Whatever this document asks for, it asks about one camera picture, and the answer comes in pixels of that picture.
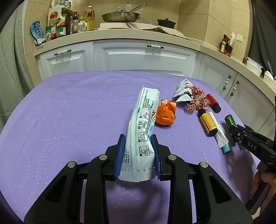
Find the person's right hand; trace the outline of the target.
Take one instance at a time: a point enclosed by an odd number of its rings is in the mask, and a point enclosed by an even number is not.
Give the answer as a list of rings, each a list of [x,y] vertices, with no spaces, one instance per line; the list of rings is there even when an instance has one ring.
[[[275,180],[276,180],[275,173],[261,171],[261,168],[262,168],[262,163],[260,162],[257,166],[257,172],[254,176],[254,180],[251,185],[250,193],[257,191],[259,184],[261,183],[261,181],[263,181],[264,183],[268,183],[271,186],[269,193],[274,195],[275,194]]]

